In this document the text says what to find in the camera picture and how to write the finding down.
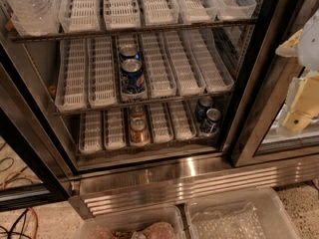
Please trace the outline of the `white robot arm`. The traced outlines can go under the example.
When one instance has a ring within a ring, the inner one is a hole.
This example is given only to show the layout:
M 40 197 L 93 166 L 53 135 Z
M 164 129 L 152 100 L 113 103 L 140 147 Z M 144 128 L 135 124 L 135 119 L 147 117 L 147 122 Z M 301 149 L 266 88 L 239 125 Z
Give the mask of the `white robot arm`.
M 294 78 L 290 83 L 286 107 L 279 119 L 279 126 L 285 130 L 301 132 L 319 116 L 319 10 L 275 53 L 296 58 L 300 66 L 309 70 L 305 77 Z

